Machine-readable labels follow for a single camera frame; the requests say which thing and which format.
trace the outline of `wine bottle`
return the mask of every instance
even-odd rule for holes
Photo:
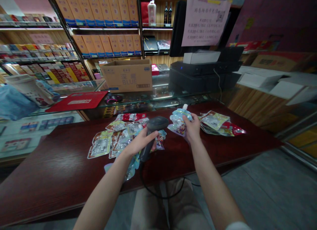
[[[168,24],[172,23],[172,2],[169,4],[169,11],[168,11]]]
[[[168,10],[167,10],[167,2],[166,2],[165,3],[165,10],[164,10],[164,24],[167,24],[167,17],[168,17]]]

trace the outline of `floor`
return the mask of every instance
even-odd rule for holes
[[[199,184],[196,174],[189,175]],[[223,176],[252,229],[317,229],[317,174],[279,149],[266,152]],[[193,186],[210,225],[200,187]],[[119,196],[105,229],[129,229],[136,192]],[[76,218],[9,227],[10,230],[68,230]]]

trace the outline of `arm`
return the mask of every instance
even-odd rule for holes
[[[246,223],[228,187],[212,163],[206,148],[200,139],[200,121],[192,113],[193,121],[186,116],[183,119],[187,126],[186,136],[193,152],[196,172],[216,229],[225,229],[233,222]]]
[[[147,128],[143,129],[136,136],[97,184],[84,205],[76,221],[74,230],[101,230],[105,228],[116,204],[132,157],[158,135],[157,131],[151,133],[149,136],[146,136],[146,133]]]

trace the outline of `mouse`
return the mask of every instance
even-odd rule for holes
[[[123,97],[120,95],[110,95],[105,99],[105,103],[113,104],[113,103],[121,102],[122,100],[123,100]]]

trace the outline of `pink wall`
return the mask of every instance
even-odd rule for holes
[[[317,13],[315,0],[245,0],[229,43],[268,40],[270,34],[283,34],[280,51],[316,51]],[[247,19],[254,18],[250,29]]]
[[[45,14],[54,21],[56,16],[48,0],[14,0],[24,14]]]

